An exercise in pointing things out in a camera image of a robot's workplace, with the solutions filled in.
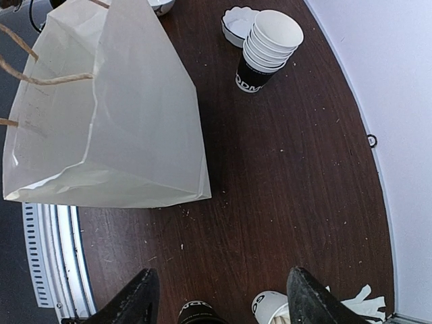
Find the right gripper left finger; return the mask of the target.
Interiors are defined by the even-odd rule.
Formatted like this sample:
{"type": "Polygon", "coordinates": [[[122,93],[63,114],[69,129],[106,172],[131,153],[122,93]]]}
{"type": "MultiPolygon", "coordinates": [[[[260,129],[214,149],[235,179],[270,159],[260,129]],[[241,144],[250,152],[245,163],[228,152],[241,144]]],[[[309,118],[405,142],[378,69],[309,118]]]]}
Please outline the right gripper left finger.
{"type": "Polygon", "coordinates": [[[156,323],[159,298],[157,271],[143,269],[104,308],[82,323],[156,323]]]}

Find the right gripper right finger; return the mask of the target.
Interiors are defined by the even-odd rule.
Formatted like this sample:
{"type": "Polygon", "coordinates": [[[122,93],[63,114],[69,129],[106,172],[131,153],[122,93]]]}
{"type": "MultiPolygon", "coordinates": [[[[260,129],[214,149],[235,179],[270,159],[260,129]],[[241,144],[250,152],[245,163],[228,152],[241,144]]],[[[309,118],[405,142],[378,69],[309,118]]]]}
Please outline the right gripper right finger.
{"type": "Polygon", "coordinates": [[[306,269],[290,269],[286,284],[292,323],[366,323],[360,315],[339,302],[306,269]]]}

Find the black paper coffee cup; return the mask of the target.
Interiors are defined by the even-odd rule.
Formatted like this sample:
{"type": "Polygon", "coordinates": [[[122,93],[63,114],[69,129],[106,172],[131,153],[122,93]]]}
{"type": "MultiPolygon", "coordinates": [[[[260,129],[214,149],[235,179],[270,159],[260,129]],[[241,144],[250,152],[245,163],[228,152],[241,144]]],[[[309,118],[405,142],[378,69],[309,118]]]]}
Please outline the black paper coffee cup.
{"type": "Polygon", "coordinates": [[[210,304],[193,300],[185,303],[180,310],[178,324],[193,323],[220,323],[220,318],[210,304]]]}

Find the cream paper bag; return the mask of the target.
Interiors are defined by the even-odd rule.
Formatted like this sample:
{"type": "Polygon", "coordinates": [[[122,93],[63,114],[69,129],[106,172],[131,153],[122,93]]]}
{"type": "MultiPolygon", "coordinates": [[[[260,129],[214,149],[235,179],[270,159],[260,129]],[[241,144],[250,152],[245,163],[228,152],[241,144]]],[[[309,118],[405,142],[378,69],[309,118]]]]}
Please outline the cream paper bag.
{"type": "Polygon", "coordinates": [[[147,1],[66,1],[29,46],[6,126],[3,197],[161,208],[211,197],[196,87],[147,1]]]}

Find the white cup holding straws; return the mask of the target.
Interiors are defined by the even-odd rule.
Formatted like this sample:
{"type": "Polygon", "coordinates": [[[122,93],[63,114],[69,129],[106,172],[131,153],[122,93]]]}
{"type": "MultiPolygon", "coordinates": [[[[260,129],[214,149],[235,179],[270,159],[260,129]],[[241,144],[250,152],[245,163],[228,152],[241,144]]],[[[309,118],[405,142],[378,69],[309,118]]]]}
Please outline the white cup holding straws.
{"type": "Polygon", "coordinates": [[[288,297],[275,291],[264,291],[256,295],[251,311],[259,324],[290,323],[288,297]]]}

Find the stack of paper cups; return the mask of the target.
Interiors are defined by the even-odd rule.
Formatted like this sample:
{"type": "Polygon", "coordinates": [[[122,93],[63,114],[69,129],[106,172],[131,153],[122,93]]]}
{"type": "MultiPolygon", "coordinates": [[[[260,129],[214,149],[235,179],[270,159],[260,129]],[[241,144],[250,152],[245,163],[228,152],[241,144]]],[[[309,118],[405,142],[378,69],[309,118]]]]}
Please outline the stack of paper cups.
{"type": "Polygon", "coordinates": [[[235,81],[242,91],[256,93],[278,73],[302,44],[299,23],[273,9],[259,11],[244,39],[235,81]]]}

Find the white scalloped bowl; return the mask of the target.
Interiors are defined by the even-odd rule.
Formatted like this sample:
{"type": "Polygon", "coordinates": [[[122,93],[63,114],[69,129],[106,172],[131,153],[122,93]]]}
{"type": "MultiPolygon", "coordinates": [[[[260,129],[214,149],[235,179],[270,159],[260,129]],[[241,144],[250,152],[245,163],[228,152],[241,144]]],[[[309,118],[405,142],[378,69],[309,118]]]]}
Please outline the white scalloped bowl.
{"type": "Polygon", "coordinates": [[[241,49],[259,10],[250,7],[232,7],[221,17],[222,33],[233,46],[241,49]]]}

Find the white round bowl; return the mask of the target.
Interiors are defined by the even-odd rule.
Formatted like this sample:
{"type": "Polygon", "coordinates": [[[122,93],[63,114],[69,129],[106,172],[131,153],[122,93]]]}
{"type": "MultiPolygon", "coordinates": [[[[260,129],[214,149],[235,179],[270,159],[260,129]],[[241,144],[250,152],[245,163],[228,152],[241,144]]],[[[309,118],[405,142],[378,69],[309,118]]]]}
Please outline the white round bowl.
{"type": "Polygon", "coordinates": [[[148,3],[157,16],[167,14],[172,9],[175,2],[176,0],[148,0],[148,3]]]}

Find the aluminium front rail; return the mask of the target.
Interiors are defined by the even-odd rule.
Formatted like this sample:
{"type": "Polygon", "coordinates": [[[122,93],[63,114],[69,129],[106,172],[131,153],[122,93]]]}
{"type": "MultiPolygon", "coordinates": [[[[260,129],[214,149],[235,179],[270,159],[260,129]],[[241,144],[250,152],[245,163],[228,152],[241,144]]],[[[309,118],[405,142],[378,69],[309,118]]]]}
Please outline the aluminium front rail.
{"type": "Polygon", "coordinates": [[[22,217],[38,307],[53,310],[56,323],[96,314],[78,208],[24,202],[22,217]]]}

